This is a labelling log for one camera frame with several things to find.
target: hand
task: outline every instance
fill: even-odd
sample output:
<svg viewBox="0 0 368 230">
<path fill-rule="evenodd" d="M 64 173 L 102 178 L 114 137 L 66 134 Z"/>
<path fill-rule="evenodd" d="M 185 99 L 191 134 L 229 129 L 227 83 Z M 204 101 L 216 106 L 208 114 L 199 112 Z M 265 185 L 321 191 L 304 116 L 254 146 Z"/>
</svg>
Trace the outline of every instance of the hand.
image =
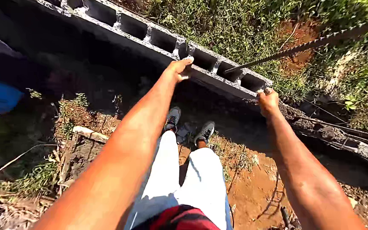
<svg viewBox="0 0 368 230">
<path fill-rule="evenodd" d="M 264 91 L 259 90 L 259 107 L 261 114 L 268 118 L 269 116 L 280 112 L 279 110 L 279 95 L 272 88 L 266 88 Z"/>
<path fill-rule="evenodd" d="M 191 65 L 194 61 L 193 56 L 186 57 L 182 60 L 173 60 L 170 65 L 167 66 L 166 70 L 163 72 L 162 76 L 172 77 L 177 81 L 177 83 L 182 80 L 188 79 L 188 76 L 181 76 L 187 65 Z"/>
</svg>

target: gray concrete block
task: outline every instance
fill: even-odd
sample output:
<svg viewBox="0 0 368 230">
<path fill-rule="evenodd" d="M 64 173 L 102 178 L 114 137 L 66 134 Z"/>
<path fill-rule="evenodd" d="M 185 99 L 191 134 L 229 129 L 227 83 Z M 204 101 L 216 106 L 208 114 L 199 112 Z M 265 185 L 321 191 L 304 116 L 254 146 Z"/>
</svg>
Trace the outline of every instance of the gray concrete block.
<svg viewBox="0 0 368 230">
<path fill-rule="evenodd" d="M 225 70 L 239 65 L 194 42 L 187 44 L 182 36 L 106 0 L 62 0 L 60 4 L 59 0 L 12 1 L 36 4 L 97 39 L 140 53 L 161 66 L 193 56 L 192 81 L 229 99 L 255 99 L 257 90 L 272 85 L 272 81 L 246 68 L 224 75 Z"/>
</svg>

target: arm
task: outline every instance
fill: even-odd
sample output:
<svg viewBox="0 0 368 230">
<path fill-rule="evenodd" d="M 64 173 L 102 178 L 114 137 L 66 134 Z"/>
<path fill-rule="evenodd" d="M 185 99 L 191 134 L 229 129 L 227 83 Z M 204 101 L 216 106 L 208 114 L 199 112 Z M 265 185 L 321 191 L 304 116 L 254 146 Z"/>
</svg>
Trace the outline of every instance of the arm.
<svg viewBox="0 0 368 230">
<path fill-rule="evenodd" d="M 128 112 L 101 153 L 34 229 L 111 229 L 134 201 L 151 164 L 175 85 L 193 58 L 173 61 Z"/>
<path fill-rule="evenodd" d="M 336 179 L 296 137 L 279 110 L 278 93 L 259 93 L 262 114 L 277 148 L 276 165 L 303 229 L 365 229 Z"/>
</svg>

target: right arm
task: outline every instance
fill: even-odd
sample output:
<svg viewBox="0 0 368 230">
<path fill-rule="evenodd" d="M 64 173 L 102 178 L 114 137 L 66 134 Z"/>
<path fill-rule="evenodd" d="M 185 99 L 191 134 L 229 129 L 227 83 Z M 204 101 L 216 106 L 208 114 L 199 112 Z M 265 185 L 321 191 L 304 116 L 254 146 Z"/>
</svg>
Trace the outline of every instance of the right arm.
<svg viewBox="0 0 368 230">
<path fill-rule="evenodd" d="M 273 159 L 303 229 L 364 230 L 336 179 L 299 140 L 280 112 L 278 93 L 267 88 L 259 96 L 277 149 Z"/>
</svg>

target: left arm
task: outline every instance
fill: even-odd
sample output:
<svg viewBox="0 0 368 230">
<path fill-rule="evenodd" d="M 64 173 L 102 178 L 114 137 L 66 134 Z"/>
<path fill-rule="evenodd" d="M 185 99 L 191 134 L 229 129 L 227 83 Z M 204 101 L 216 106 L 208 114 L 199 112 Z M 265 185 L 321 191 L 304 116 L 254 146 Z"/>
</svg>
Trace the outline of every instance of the left arm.
<svg viewBox="0 0 368 230">
<path fill-rule="evenodd" d="M 35 230 L 117 227 L 151 164 L 174 87 L 185 79 L 180 73 L 193 60 L 171 62 L 123 118 L 88 169 L 35 224 Z"/>
</svg>

